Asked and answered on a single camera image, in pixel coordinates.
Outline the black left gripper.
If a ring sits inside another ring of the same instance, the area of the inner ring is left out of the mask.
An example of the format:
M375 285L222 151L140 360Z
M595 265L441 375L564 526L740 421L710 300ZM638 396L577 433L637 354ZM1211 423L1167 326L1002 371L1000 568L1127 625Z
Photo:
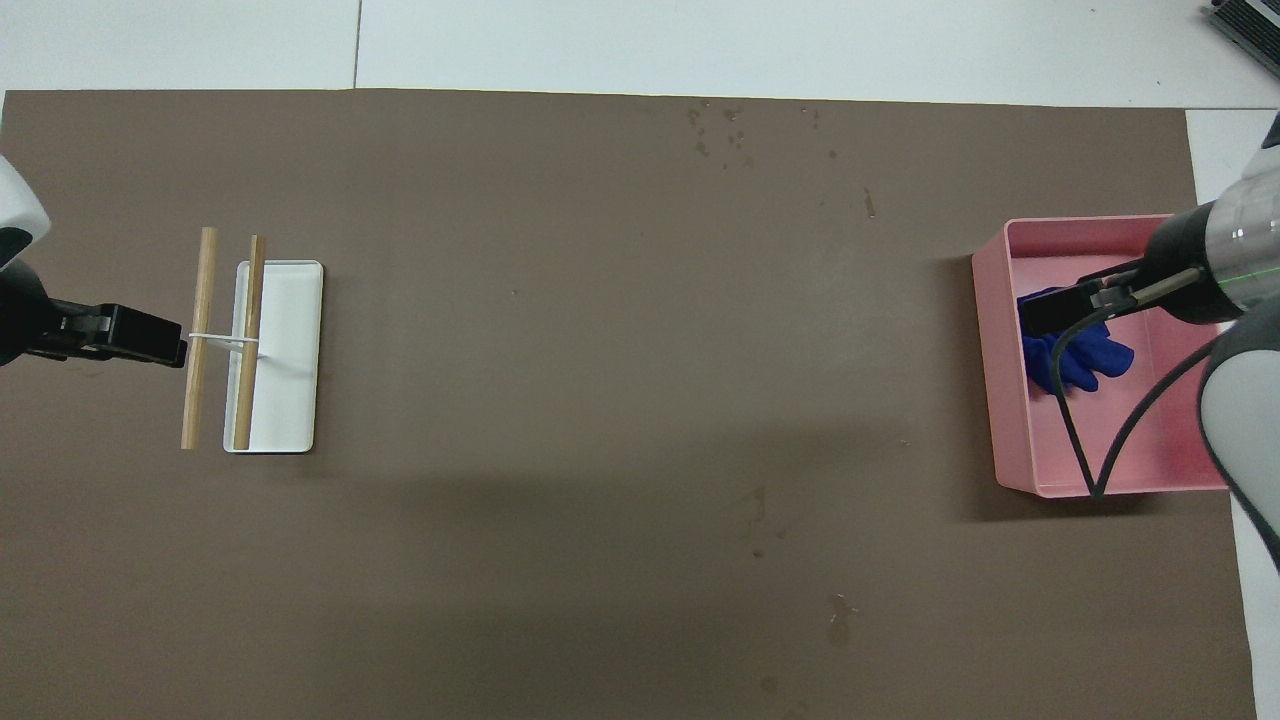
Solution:
M36 357L95 363L128 360L186 366L182 325L120 304L52 304L38 274L22 260L1 272L1 365L29 348Z

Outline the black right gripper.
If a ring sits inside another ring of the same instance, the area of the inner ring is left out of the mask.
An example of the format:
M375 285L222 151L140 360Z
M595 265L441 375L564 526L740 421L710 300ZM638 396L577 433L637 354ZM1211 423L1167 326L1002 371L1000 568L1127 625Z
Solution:
M1198 269L1202 275L1164 296L1157 305L1185 323L1220 323L1222 291L1210 272L1206 229L1213 204L1179 213L1162 222L1149 237L1142 264L1142 286ZM1038 338L1061 334L1078 322L1106 311L1105 320L1132 311L1132 284L1139 263L1121 263L1082 275L1074 284L1048 287L1018 300L1020 334Z

